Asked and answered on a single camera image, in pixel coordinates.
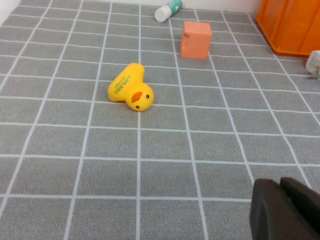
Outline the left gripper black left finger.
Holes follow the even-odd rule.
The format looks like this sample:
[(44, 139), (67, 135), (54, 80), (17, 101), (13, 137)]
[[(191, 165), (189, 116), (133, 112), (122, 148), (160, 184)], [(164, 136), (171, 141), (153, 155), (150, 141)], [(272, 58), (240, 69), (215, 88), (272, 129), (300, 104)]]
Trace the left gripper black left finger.
[(254, 240), (318, 240), (304, 228), (280, 182), (259, 178), (254, 182), (249, 223)]

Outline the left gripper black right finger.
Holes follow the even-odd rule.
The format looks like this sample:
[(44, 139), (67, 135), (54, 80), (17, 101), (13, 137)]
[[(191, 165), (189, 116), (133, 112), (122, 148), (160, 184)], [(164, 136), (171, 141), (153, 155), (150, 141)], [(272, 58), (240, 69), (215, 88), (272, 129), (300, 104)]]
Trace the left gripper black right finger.
[(320, 194), (292, 177), (282, 177), (280, 186), (303, 227), (313, 238), (319, 238)]

